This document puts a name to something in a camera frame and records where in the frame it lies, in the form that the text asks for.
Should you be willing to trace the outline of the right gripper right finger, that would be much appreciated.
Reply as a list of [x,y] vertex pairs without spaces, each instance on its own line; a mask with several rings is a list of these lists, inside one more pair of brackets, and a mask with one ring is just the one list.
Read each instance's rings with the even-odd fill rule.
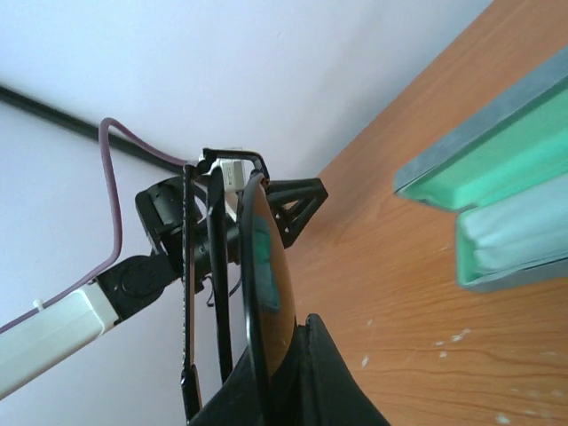
[[354,380],[323,319],[294,328],[290,349],[271,377],[270,425],[387,425]]

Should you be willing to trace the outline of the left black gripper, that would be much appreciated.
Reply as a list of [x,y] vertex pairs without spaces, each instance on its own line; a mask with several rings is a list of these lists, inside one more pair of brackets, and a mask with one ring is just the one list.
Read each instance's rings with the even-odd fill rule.
[[[225,207],[227,262],[238,264],[239,230],[236,217],[225,206],[223,177],[205,176],[193,184],[194,196],[206,205],[203,215],[196,208],[194,232],[195,278],[211,272],[207,213],[209,198]],[[138,216],[152,245],[152,255],[136,264],[136,274],[147,280],[175,280],[183,275],[183,178],[172,177],[152,185],[135,197]],[[322,181],[315,178],[274,180],[266,187],[266,196],[285,248],[291,247],[313,215],[328,197]]]

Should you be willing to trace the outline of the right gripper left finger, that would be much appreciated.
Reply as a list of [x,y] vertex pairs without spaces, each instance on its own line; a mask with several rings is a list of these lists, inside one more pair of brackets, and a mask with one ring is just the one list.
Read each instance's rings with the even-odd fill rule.
[[266,373],[249,344],[220,390],[189,425],[266,425]]

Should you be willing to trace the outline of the black sunglasses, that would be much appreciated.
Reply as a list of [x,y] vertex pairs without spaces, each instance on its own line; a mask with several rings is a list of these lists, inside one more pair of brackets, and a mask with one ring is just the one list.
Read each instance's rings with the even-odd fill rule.
[[[182,175],[181,389],[190,425],[294,421],[300,338],[285,251],[327,198],[317,178],[273,180],[260,154],[205,149]],[[222,386],[201,402],[194,296],[211,278]]]

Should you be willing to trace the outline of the light blue cleaning cloth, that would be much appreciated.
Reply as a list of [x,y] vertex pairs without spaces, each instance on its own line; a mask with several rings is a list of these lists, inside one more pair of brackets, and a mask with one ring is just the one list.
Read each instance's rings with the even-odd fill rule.
[[512,272],[567,256],[567,176],[517,193],[461,218],[473,271]]

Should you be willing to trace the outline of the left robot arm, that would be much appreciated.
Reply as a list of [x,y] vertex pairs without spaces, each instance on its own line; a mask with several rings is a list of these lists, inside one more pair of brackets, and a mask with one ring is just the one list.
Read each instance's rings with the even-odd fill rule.
[[[154,244],[149,256],[133,256],[103,271],[90,282],[1,331],[1,393],[9,396],[82,349],[119,323],[155,302],[182,277],[182,181],[164,180],[136,197],[143,225]],[[205,202],[191,242],[194,280],[213,285],[214,305],[227,305],[225,272],[241,269],[241,285],[254,300],[247,305],[251,327],[263,335],[266,365],[274,372],[288,350],[295,321],[284,251],[327,198],[317,179],[271,181],[254,177],[237,193],[237,212],[230,215],[211,181],[195,195]]]

